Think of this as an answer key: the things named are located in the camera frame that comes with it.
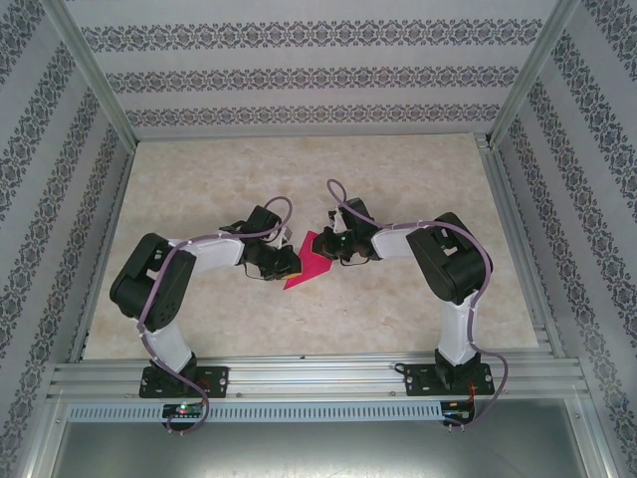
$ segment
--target patterned wallpaper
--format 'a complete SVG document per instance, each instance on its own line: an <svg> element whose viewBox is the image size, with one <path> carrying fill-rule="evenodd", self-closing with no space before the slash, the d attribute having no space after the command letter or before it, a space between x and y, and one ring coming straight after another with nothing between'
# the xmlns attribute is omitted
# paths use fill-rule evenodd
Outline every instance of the patterned wallpaper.
<svg viewBox="0 0 637 478"><path fill-rule="evenodd" d="M487 132L554 2L67 6L151 138Z"/></svg>
<svg viewBox="0 0 637 478"><path fill-rule="evenodd" d="M500 145L620 476L637 476L636 31L630 1L583 1Z"/></svg>
<svg viewBox="0 0 637 478"><path fill-rule="evenodd" d="M130 155L35 0L0 2L0 477L88 299Z"/></svg>

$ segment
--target enclosure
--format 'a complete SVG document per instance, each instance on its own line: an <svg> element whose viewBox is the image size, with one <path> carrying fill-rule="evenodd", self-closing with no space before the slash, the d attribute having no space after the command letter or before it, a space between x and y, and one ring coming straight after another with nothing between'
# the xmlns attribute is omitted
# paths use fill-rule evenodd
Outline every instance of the enclosure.
<svg viewBox="0 0 637 478"><path fill-rule="evenodd" d="M0 2L0 476L637 476L636 8ZM117 273L146 233L280 194L299 251L329 178L383 224L453 211L485 246L476 343L509 367L489 416L449 432L468 395L396 372L444 326L415 261L290 290L234 267L193 277L178 319L224 397L168 436L181 400L139 396Z"/></svg>

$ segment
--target aluminum frame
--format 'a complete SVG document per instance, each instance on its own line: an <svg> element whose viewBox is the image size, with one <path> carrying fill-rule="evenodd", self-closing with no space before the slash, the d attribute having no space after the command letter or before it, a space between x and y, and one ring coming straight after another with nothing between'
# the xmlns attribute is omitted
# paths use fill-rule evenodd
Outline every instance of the aluminum frame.
<svg viewBox="0 0 637 478"><path fill-rule="evenodd" d="M527 93L539 75L546 59L549 57L550 51L557 43L557 39L568 24L579 3L579 0L557 0L555 3L544 27L539 32L531 53L496 116L494 125L489 133L491 145L500 144L503 137L507 135L511 122L518 114L520 106L527 97Z"/></svg>
<svg viewBox="0 0 637 478"><path fill-rule="evenodd" d="M133 152L139 138L64 0L43 0L42 6L100 101L126 150Z"/></svg>
<svg viewBox="0 0 637 478"><path fill-rule="evenodd" d="M522 221L512 207L506 177L503 176L498 158L489 148L486 137L476 134L476 143L521 280L538 343L538 347L533 349L500 351L510 364L510 378L500 399L563 399L587 476L614 478L617 471L592 404L583 370L577 358L565 357L557 337L539 277L531 265L531 249ZM114 234L114 222L108 241ZM101 274L105 265L106 253ZM92 302L96 299L97 294L94 294ZM90 318L87 315L83 320L82 331L88 330ZM76 347L76 358L79 356L80 347ZM434 405L440 401L466 399L466 395L406 396L403 376L394 370L395 364L433 361L432 353L414 353L201 358L199 363L230 368L228 395L213 402L230 404L239 409L244 405L254 407L258 404L276 404L281 408L290 408L300 403ZM502 364L491 358L485 358L484 361L492 367L495 385L499 385L504 371ZM141 403L179 401L139 398L141 371L147 365L146 360L84 360L57 364L22 476L31 478L52 475L74 405L117 404L122 409L122 406L126 408L127 405L130 408L139 407ZM490 397L477 399L484 401ZM134 413L129 416L124 421L135 422Z"/></svg>

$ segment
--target robotic arm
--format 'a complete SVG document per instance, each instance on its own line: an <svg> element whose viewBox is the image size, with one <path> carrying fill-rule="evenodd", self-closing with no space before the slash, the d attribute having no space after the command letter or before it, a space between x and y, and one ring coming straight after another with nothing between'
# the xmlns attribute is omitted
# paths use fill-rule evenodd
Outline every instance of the robotic arm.
<svg viewBox="0 0 637 478"><path fill-rule="evenodd" d="M256 266L266 281L287 279L301 273L301 260L288 244L292 233L287 227L267 237L233 237L268 231L281 222L277 214L256 206L247 221L221 228L221 237L193 242L174 254L144 321L142 333L154 352L152 364L163 389L180 396L187 393L188 386L157 367L156 361L165 363L190 381L194 381L196 375L196 355L184 342L175 320L191 276L218 267L243 265L247 268L249 264ZM110 288L110 299L125 316L139 319L155 283L149 272L158 272L168 253L180 242L154 233L141 238Z"/></svg>
<svg viewBox="0 0 637 478"><path fill-rule="evenodd" d="M345 202L372 220L360 198ZM344 207L328 213L330 225L313 242L313 252L347 265L358 253L366 261L414 257L442 306L442 335L435 352L435 372L445 388L464 388L480 364L467 335L471 303L485 280L485 261L463 235L443 227L381 229ZM469 230L452 212L436 221ZM474 321L478 305L474 307Z"/></svg>

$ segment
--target metal panel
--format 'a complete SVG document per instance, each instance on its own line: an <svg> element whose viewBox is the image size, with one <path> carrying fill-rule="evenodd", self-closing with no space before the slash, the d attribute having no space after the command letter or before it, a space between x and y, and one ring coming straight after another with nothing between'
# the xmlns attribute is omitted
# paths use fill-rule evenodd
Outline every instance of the metal panel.
<svg viewBox="0 0 637 478"><path fill-rule="evenodd" d="M65 403L45 404L21 476L28 478L51 476L68 416L69 406Z"/></svg>
<svg viewBox="0 0 637 478"><path fill-rule="evenodd" d="M494 126L489 134L491 145L500 144L507 134L511 121L518 113L531 85L535 82L546 59L550 56L550 51L555 45L557 38L561 35L579 3L579 0L558 0L555 4L553 11L539 33L537 41L533 45L531 53L525 61L525 65L520 70L520 74L514 81L507 99L496 116Z"/></svg>
<svg viewBox="0 0 637 478"><path fill-rule="evenodd" d="M104 279L104 273L106 271L106 262L108 260L108 254L110 254L110 246L112 245L112 240L114 239L115 229L117 228L117 222L119 221L119 213L121 211L121 207L123 206L123 199L126 194L126 189L128 187L128 178L130 177L130 172L132 170L132 165L134 164L134 149L133 147L133 158L128 161L126 165L125 171L123 172L122 177L122 186L117 191L117 195L114 199L112 206L112 214L113 218L108 222L108 230L105 234L104 245L102 246L102 252L98 257L98 262L96 266L96 279L93 281L91 285L91 289L89 290L89 295L86 301L86 306L83 310L82 317L80 318L80 323L78 324L77 338L73 342L73 348L69 353L69 361L80 361L82 359L82 355L84 353L84 349L86 347L87 337L89 334L89 328L91 326L91 320L93 319L93 314L96 310L96 306L98 304L98 295L100 294L100 288L102 286L102 280Z"/></svg>
<svg viewBox="0 0 637 478"><path fill-rule="evenodd" d="M532 319L535 323L540 323L544 327L545 338L539 335L540 331L538 329L535 330L537 342L542 344L544 340L547 340L550 343L553 354L557 358L564 358L566 355L559 340L554 318L550 313L541 279L534 266L531 246L525 234L520 212L513 207L513 204L515 204L513 193L502 171L500 156L497 151L491 150L483 134L476 134L476 143L485 167L487 179L494 194L494 202L503 223L503 229L507 236Z"/></svg>
<svg viewBox="0 0 637 478"><path fill-rule="evenodd" d="M117 131L119 138L124 143L126 150L133 152L138 143L135 132L123 108L119 105L115 94L112 92L112 88L108 84L108 80L98 65L80 28L78 28L69 14L64 0L44 0L42 6L54 23L58 33L64 39L67 48L73 54L74 60L78 63L80 70L82 70L87 83L93 89L98 100L100 100L100 104Z"/></svg>
<svg viewBox="0 0 637 478"><path fill-rule="evenodd" d="M618 478L593 400L573 398L564 403L588 476Z"/></svg>
<svg viewBox="0 0 637 478"><path fill-rule="evenodd" d="M536 327L539 337L546 330ZM588 385L577 359L554 358L547 339L537 349L506 353L509 381L502 399L573 398L587 396ZM431 396L407 398L403 376L393 368L398 362L431 363L432 354L363 354L351 356L210 358L199 363L230 368L228 397L219 402L369 402L397 400L463 399ZM503 365L485 358L495 384L503 377ZM138 397L145 360L85 360L58 364L48 400L66 402L140 402Z"/></svg>
<svg viewBox="0 0 637 478"><path fill-rule="evenodd" d="M90 403L71 405L70 423L157 423L162 420L161 403ZM208 422L293 423L336 421L441 420L438 401L415 403L213 403ZM195 418L175 418L194 422Z"/></svg>
<svg viewBox="0 0 637 478"><path fill-rule="evenodd" d="M53 476L586 476L562 403L503 402L479 426L433 422L216 423L169 436L154 423L69 423Z"/></svg>

